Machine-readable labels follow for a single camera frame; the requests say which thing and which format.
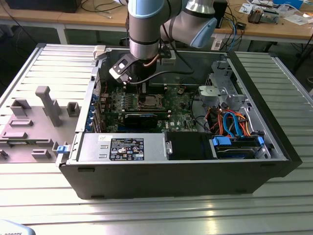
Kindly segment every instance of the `blue connector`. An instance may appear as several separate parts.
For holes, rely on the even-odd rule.
[[[87,124],[87,125],[85,125],[85,130],[87,130],[87,131],[91,131],[91,126],[89,126],[88,124]]]
[[[261,136],[258,137],[258,141],[259,141],[261,146],[264,145],[264,140],[263,140],[263,138]]]
[[[86,123],[88,123],[88,124],[90,124],[90,123],[92,123],[92,120],[91,120],[91,118],[87,118],[87,121],[86,121]]]
[[[93,113],[92,113],[92,111],[88,111],[88,117],[90,117],[90,118],[92,118],[93,117]]]
[[[218,136],[218,137],[214,137],[213,145],[214,146],[217,146],[217,145],[231,145],[231,141],[230,141],[229,137]]]
[[[92,94],[92,96],[91,96],[92,102],[95,102],[96,100],[98,100],[98,98],[99,97],[96,94]]]
[[[70,145],[60,145],[57,148],[57,154],[69,153],[69,152],[70,152]]]

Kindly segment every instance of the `label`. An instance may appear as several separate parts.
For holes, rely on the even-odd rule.
[[[100,135],[98,136],[98,141],[111,141],[113,136],[105,136],[105,135]]]
[[[144,159],[143,138],[111,140],[111,161],[142,161]]]

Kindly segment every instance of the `desk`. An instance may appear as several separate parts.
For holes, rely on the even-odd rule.
[[[284,19],[280,19],[278,24],[251,24],[247,22],[247,14],[238,13],[245,0],[229,0],[230,8],[234,16],[239,21],[246,23],[246,30],[243,39],[269,41],[269,42],[287,42],[287,43],[306,43],[313,33],[313,25],[305,24],[298,26]],[[111,2],[110,0],[103,0],[101,2]],[[25,26],[36,27],[52,27],[58,32],[60,42],[67,44],[65,29],[81,29],[81,30],[99,30],[99,31],[121,31],[125,32],[125,18],[127,15],[127,8],[122,6],[112,10],[109,14],[112,19],[108,19],[97,13],[87,12],[82,8],[78,8],[76,13],[62,13],[62,12],[48,12],[48,11],[33,11],[33,10],[12,10],[5,2],[5,8],[10,14],[21,24]],[[93,10],[92,1],[85,4],[85,8]],[[312,6],[304,6],[301,10],[313,10]],[[8,16],[4,9],[0,6],[0,24],[16,25],[16,23]],[[218,48],[218,42],[224,38],[228,38],[232,33],[226,21],[223,22],[222,27],[216,29],[212,37],[214,41],[213,47]]]

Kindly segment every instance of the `table leg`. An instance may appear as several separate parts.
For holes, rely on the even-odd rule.
[[[264,48],[264,50],[263,50],[263,52],[268,52],[268,50],[270,49],[270,47],[272,46],[272,45],[274,45],[275,44],[275,42],[268,42],[267,44],[266,44],[266,46],[265,46],[265,48]]]
[[[313,45],[311,45],[309,49],[306,49],[306,51],[302,54],[302,56],[297,60],[292,70],[293,74],[295,74],[298,71],[298,69],[302,66],[303,62],[309,58],[312,52],[313,52]]]
[[[60,43],[61,44],[68,44],[67,43],[67,36],[66,36],[66,34],[65,34],[65,27],[64,27],[64,25],[58,25],[57,27],[56,27],[56,30],[57,30],[57,32],[58,32],[58,36],[59,36],[59,39],[60,39]]]
[[[8,35],[9,37],[13,37],[14,33],[11,30],[11,26],[10,25],[0,25],[0,29],[6,33],[6,35]]]

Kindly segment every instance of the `aluminum workbench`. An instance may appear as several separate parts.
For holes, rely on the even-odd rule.
[[[69,101],[81,104],[95,65],[93,48],[66,45],[36,48],[0,99],[0,127],[3,128],[10,119],[12,113],[8,107],[15,98],[25,98],[33,106],[40,105],[40,100],[33,94],[38,85],[49,85],[51,97],[60,106]],[[47,65],[60,65],[60,56],[72,66],[64,69],[67,71],[51,72]],[[84,68],[80,72],[73,68],[78,64]],[[291,74],[284,73],[293,84],[296,83]],[[281,112],[277,111],[277,115],[285,114],[281,118],[283,121],[288,119],[288,112],[294,117],[295,110],[288,109],[293,105],[292,99],[284,102],[283,92],[275,92],[278,89],[283,91],[286,82],[281,83],[281,88],[277,85],[279,83],[275,86],[264,83],[264,80],[260,83],[267,88],[269,96],[276,96],[275,100],[285,107]],[[295,106],[299,107],[302,116],[297,116],[297,128],[307,130],[286,133],[289,137],[307,140],[293,144],[304,163],[287,177],[270,180],[253,195],[82,200],[55,163],[0,164],[0,218],[25,224],[38,235],[311,235],[313,122],[308,121],[312,112],[301,110],[299,103]]]

